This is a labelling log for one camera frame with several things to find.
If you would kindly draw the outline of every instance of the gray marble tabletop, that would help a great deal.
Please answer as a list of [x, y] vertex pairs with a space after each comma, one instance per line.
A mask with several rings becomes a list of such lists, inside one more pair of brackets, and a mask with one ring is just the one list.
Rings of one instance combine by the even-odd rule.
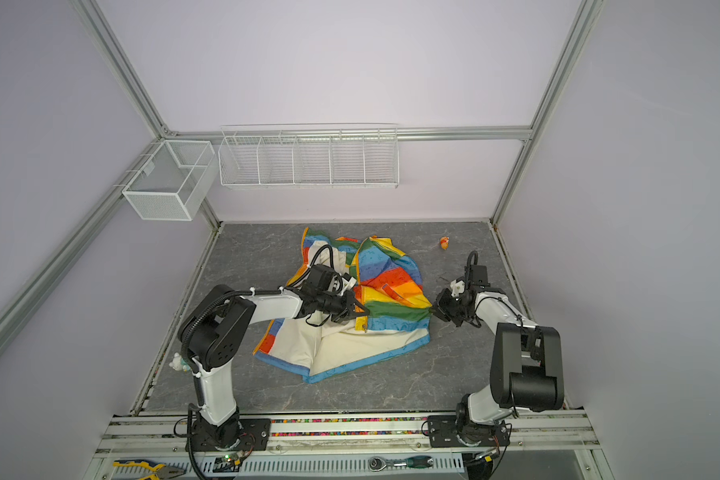
[[[287, 282], [301, 265], [306, 226], [331, 237], [392, 238], [393, 244], [418, 264], [424, 294], [431, 302], [453, 279], [463, 275], [467, 255], [477, 250], [479, 263], [488, 268], [489, 281], [516, 302], [488, 224], [228, 224], [188, 311], [219, 283], [242, 290], [250, 286], [269, 289]], [[445, 251], [439, 245], [442, 236], [451, 239]], [[431, 341], [426, 346], [311, 385], [294, 373], [253, 358], [252, 351], [267, 325], [251, 325], [232, 360], [235, 398], [242, 412], [452, 410], [462, 395], [488, 384], [494, 336], [485, 325], [480, 329], [467, 324], [456, 328], [432, 318]], [[174, 341], [167, 361], [178, 351], [179, 343]], [[196, 402], [190, 374], [166, 365], [145, 410], [184, 411], [189, 402]]]

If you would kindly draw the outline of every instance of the white wire basket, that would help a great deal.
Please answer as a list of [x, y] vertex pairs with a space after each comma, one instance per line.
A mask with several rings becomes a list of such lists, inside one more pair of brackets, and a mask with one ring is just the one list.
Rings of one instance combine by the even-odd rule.
[[399, 184], [393, 128], [255, 132], [222, 127], [222, 132], [220, 177], [229, 188]]
[[192, 220], [218, 172], [209, 141], [163, 140], [123, 195], [144, 220]]

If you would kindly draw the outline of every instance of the black mounting plate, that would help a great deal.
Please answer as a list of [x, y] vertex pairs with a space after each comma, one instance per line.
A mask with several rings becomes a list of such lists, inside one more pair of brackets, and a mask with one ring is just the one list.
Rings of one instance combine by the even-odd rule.
[[[456, 415], [430, 415], [427, 417], [427, 429], [429, 432], [429, 444], [433, 448], [466, 446], [459, 441], [457, 435]], [[509, 445], [509, 432], [503, 422], [499, 426], [492, 428], [489, 435], [481, 438], [479, 444], [474, 445], [474, 441], [468, 441], [468, 443], [470, 446], [476, 447], [496, 446], [494, 435], [499, 440], [500, 446]]]
[[[269, 441], [269, 427], [272, 420], [269, 418], [240, 418], [240, 443], [231, 448], [232, 451], [248, 452], [253, 444], [253, 451], [266, 450]], [[201, 428], [192, 428], [192, 450], [194, 452], [218, 452], [205, 431]]]

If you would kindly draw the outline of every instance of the pliers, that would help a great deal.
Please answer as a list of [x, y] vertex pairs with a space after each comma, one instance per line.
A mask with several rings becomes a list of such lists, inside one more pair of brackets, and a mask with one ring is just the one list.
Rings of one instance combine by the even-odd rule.
[[166, 480], [184, 475], [181, 468], [170, 467], [164, 463], [154, 463], [149, 460], [138, 458], [137, 460], [116, 460], [112, 464], [114, 467], [142, 467], [153, 472], [151, 475], [139, 478], [139, 480]]

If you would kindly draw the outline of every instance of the white wall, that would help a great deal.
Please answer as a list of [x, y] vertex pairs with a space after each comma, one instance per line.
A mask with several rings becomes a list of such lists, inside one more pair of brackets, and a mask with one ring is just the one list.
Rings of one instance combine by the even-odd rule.
[[150, 141], [65, 0], [0, 0], [0, 310]]
[[520, 146], [518, 140], [400, 142], [397, 188], [229, 190], [218, 184], [208, 198], [229, 222], [485, 219]]
[[617, 478], [720, 478], [720, 1], [612, 0], [500, 224]]
[[579, 0], [100, 0], [173, 130], [527, 125]]
[[[150, 140], [65, 0], [0, 0], [0, 310]], [[208, 234], [116, 213], [0, 357], [0, 478], [80, 478]]]
[[0, 478], [82, 477], [144, 384], [208, 235], [203, 218], [121, 207], [0, 358]]

